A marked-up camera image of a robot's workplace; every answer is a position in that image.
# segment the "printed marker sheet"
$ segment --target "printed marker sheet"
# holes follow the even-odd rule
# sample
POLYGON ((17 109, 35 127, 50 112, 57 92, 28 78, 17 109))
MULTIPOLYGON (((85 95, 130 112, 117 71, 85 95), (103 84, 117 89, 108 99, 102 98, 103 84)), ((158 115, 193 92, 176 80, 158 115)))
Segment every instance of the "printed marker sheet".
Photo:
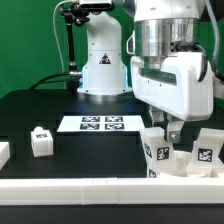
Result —
POLYGON ((58 132, 139 131, 141 116, 64 116, 58 132))

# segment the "green wall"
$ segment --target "green wall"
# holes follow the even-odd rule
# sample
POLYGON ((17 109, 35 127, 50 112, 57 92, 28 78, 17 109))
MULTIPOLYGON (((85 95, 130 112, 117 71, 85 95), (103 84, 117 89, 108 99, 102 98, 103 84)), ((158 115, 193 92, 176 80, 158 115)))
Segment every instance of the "green wall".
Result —
MULTIPOLYGON (((16 0, 2 1, 0 7, 0 97, 17 89, 28 89, 43 77, 60 73, 52 17, 59 0, 16 0)), ((123 62, 129 65, 126 41, 131 35, 132 22, 121 7, 110 13, 122 27, 123 62)), ((224 37, 224 22, 220 22, 224 37)), ((64 57, 67 59, 67 40, 63 18, 58 14, 57 28, 64 57)), ((213 45, 212 29, 209 23, 200 25, 200 43, 205 46, 211 58, 213 45)), ((87 61, 85 27, 74 27, 75 53, 81 68, 87 61)), ((224 72, 220 54, 220 70, 224 72)), ((63 88, 63 84, 49 84, 40 88, 63 88)))

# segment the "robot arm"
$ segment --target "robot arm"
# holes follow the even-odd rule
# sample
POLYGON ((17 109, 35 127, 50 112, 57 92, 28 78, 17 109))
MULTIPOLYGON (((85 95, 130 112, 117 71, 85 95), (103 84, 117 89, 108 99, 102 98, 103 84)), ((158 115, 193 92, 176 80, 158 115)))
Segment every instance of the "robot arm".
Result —
POLYGON ((152 120, 163 121, 161 111, 168 114, 168 140, 178 142, 185 121, 208 119, 213 111, 213 73, 205 51, 195 44, 205 0, 128 0, 124 7, 134 14, 135 97, 160 118, 152 120))
POLYGON ((69 74, 79 87, 77 92, 81 97, 97 101, 115 100, 131 92, 121 58, 121 26, 106 13, 114 8, 111 0, 80 0, 73 1, 69 8, 61 6, 68 33, 69 74), (77 71, 75 63, 73 24, 78 27, 86 24, 88 61, 82 72, 77 71))

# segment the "black tabletop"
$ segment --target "black tabletop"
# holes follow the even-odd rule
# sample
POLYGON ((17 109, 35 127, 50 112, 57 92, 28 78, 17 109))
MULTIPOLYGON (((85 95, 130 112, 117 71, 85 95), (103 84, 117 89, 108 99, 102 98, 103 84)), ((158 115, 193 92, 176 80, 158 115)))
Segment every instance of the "black tabletop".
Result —
MULTIPOLYGON (((64 115, 141 115, 150 127, 148 106, 134 97, 96 103, 64 90, 20 90, 0 100, 0 141, 11 158, 0 178, 145 177, 138 132, 57 133, 64 115), (50 130, 54 155, 34 158, 30 132, 50 130)), ((175 147, 191 151, 201 127, 223 129, 222 105, 208 121, 184 125, 175 147)), ((98 205, 0 207, 2 223, 222 223, 224 205, 98 205)))

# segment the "qr-like code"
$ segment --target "qr-like code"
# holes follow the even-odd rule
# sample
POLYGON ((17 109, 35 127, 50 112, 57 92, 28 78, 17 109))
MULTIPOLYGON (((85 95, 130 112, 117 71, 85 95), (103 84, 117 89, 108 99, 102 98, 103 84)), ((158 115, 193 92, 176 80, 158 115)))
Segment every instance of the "qr-like code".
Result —
POLYGON ((105 124, 106 130, 124 130, 123 123, 116 123, 116 124, 105 124))
POLYGON ((144 145, 145 145, 146 154, 152 158, 152 153, 151 153, 150 147, 147 144, 144 144, 144 145))
POLYGON ((100 122, 100 117, 83 117, 82 122, 100 122))
POLYGON ((157 150, 157 160, 167 160, 170 158, 170 148, 162 147, 157 150))
POLYGON ((99 130, 100 124, 81 124, 80 130, 99 130))
POLYGON ((105 122, 123 122, 123 117, 105 117, 105 122))
POLYGON ((198 149, 198 161, 212 162, 212 150, 211 149, 198 149))
POLYGON ((156 177, 157 177, 156 173, 151 169, 149 169, 149 178, 156 178, 156 177))
POLYGON ((36 136, 37 136, 37 138, 47 138, 47 134, 39 134, 36 136))

